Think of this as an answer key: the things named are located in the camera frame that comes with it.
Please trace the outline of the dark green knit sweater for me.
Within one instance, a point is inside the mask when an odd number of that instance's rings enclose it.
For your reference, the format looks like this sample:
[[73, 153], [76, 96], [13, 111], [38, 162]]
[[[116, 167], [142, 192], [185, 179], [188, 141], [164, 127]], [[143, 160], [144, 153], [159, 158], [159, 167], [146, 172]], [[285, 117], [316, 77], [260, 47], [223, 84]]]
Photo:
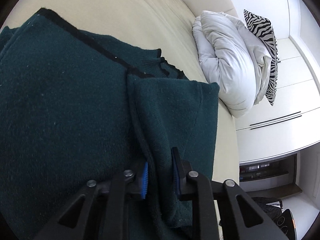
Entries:
[[193, 239], [192, 205], [174, 192], [171, 149], [211, 177], [219, 86], [190, 81], [161, 50], [76, 29], [40, 9], [1, 32], [1, 214], [32, 239], [89, 180], [140, 158], [145, 199], [131, 239]]

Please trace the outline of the black electronics on shelf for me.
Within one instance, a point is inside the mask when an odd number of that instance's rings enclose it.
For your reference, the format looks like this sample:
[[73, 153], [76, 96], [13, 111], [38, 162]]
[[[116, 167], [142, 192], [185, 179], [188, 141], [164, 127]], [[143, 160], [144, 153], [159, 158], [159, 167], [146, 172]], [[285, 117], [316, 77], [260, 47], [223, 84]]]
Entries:
[[289, 155], [257, 164], [240, 166], [240, 182], [278, 178], [285, 176], [288, 183], [294, 181], [297, 169], [297, 155]]

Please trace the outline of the white folded duvet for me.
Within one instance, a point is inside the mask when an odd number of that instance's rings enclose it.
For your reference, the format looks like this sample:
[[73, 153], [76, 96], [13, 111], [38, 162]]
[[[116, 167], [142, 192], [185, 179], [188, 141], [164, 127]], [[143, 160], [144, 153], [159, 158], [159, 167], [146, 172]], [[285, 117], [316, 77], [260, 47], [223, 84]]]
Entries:
[[197, 16], [192, 32], [206, 80], [220, 86], [219, 98], [231, 115], [239, 118], [247, 114], [259, 104], [261, 75], [254, 55], [256, 37], [242, 20], [213, 11]]

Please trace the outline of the black bag on floor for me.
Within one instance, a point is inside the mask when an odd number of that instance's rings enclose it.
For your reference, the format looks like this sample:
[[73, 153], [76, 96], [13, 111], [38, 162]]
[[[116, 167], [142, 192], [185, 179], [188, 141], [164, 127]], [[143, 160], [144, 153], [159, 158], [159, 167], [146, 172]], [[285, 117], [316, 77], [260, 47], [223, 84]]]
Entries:
[[275, 222], [289, 240], [297, 239], [293, 214], [289, 209], [284, 210], [280, 198], [253, 197], [252, 199]]

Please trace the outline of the cream bed mattress sheet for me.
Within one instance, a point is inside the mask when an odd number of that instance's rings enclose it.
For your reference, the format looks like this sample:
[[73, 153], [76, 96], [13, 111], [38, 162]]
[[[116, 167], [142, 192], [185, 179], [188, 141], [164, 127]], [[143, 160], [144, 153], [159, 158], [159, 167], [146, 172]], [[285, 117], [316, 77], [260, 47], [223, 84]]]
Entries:
[[127, 63], [164, 58], [210, 89], [182, 0], [21, 0], [1, 28], [1, 189], [103, 179], [138, 150]]

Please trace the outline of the zebra striped pillow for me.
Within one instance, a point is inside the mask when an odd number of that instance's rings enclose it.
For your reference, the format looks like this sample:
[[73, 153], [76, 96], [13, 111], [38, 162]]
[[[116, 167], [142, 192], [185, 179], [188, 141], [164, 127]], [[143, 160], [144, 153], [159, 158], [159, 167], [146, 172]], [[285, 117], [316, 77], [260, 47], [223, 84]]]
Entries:
[[266, 97], [274, 105], [278, 78], [278, 48], [273, 26], [269, 19], [244, 10], [247, 29], [256, 37], [254, 55], [260, 67], [261, 85], [256, 103]]

